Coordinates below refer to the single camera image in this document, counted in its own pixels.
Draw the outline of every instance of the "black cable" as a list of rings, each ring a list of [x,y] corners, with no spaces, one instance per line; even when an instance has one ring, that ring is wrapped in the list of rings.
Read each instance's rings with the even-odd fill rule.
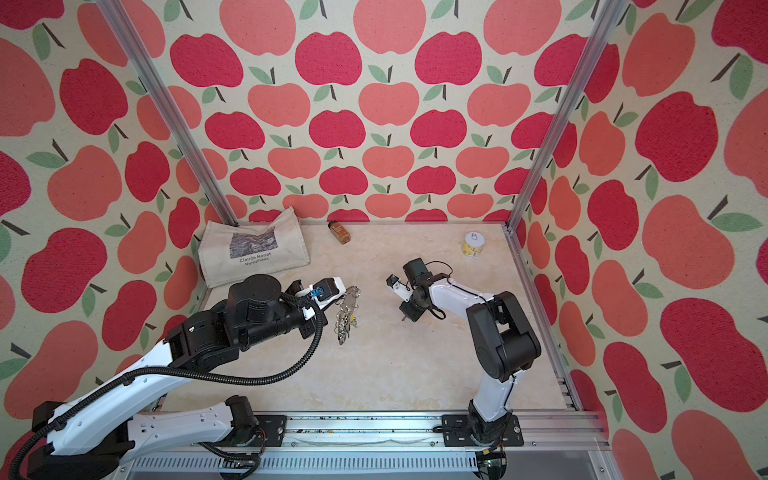
[[[292,303],[294,306],[308,306],[315,311],[315,316],[313,317],[313,322],[315,323],[315,335],[312,338],[312,343],[304,355],[299,359],[299,361],[294,363],[289,368],[283,370],[280,373],[276,373],[275,375],[263,377],[220,375],[218,373],[195,372],[192,370],[184,370],[168,366],[147,366],[131,370],[130,372],[126,372],[116,379],[111,380],[109,383],[105,383],[101,386],[101,388],[93,391],[92,394],[85,397],[80,402],[74,404],[72,408],[51,420],[47,425],[38,430],[32,437],[29,438],[29,440],[27,440],[27,442],[25,442],[24,445],[22,445],[18,452],[16,452],[16,456],[13,458],[13,460],[11,460],[11,465],[8,469],[8,477],[11,480],[27,480],[26,478],[22,477],[21,474],[22,462],[24,457],[27,456],[27,454],[38,442],[40,442],[40,440],[48,436],[48,433],[55,429],[63,429],[69,419],[81,412],[83,409],[85,409],[85,407],[106,395],[107,392],[110,392],[111,390],[114,390],[121,385],[130,385],[138,376],[167,375],[185,379],[203,380],[206,382],[226,383],[228,385],[261,386],[287,379],[294,373],[298,372],[310,360],[312,355],[315,353],[315,350],[317,350],[317,346],[320,344],[320,337],[323,335],[323,324],[326,321],[326,314],[323,313],[317,302],[312,300],[310,296],[298,297],[289,295],[287,293],[281,293],[280,298],[288,303]]]
[[[425,264],[424,264],[424,266],[427,266],[427,265],[429,265],[430,263],[442,263],[443,265],[445,265],[446,267],[448,267],[449,269],[451,269],[451,273],[449,273],[449,274],[448,274],[448,276],[451,276],[451,275],[453,275],[453,267],[452,267],[452,266],[450,266],[450,265],[448,265],[446,262],[441,262],[440,260],[433,260],[433,261],[431,261],[431,262],[427,262],[427,263],[425,263]]]

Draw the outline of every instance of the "white tabletop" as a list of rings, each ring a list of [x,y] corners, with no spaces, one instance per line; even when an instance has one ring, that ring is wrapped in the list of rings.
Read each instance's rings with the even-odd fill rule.
[[[401,321],[400,298],[386,285],[389,274],[405,278],[402,266],[417,257],[441,260],[453,278],[488,293],[515,294],[538,334],[531,307],[498,224],[350,225],[352,241],[341,245],[324,225],[302,226],[312,263],[272,273],[286,289],[295,279],[305,286],[329,276],[361,289],[358,328],[340,346],[333,333],[338,307],[312,359],[297,374],[269,386],[228,386],[192,382],[171,392],[163,410],[199,409],[245,395],[254,411],[270,410],[436,410],[466,409],[477,392],[482,368],[475,357],[468,324],[448,313],[439,320],[425,313],[413,323]],[[476,258],[462,254],[464,235],[478,231],[485,246]],[[448,270],[429,265],[433,273]],[[205,308],[227,297],[228,285],[210,292]],[[283,371],[310,344],[297,331],[258,344],[216,373],[268,376]],[[534,362],[512,392],[515,409],[564,409],[560,387],[547,353]]]

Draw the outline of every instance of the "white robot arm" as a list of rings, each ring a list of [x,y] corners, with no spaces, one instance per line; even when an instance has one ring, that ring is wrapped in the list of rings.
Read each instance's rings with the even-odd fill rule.
[[[403,266],[407,284],[390,275],[387,286],[401,299],[411,321],[425,311],[445,318],[448,310],[469,322],[475,354],[485,370],[480,390],[469,403],[468,423],[478,445],[491,445],[511,415],[506,403],[513,384],[541,355],[541,345],[517,298],[509,292],[483,293],[456,283],[448,274],[432,274],[417,258]],[[497,324],[508,328],[499,332]]]
[[[38,438],[19,451],[10,468],[11,478],[20,478],[18,467],[24,455],[44,437],[46,445],[30,455],[32,480],[96,480],[121,463],[157,450],[224,439],[231,445],[253,440],[258,424],[242,396],[192,412],[137,412],[193,379],[266,385],[298,371],[319,344],[327,323],[323,309],[346,289],[334,277],[306,289],[296,281],[285,293],[281,290],[272,276],[250,276],[232,285],[226,300],[192,315],[104,385],[72,402],[41,404],[32,420]],[[303,338],[314,338],[304,357],[285,372],[250,379],[210,373],[236,360],[240,351],[295,328]]]

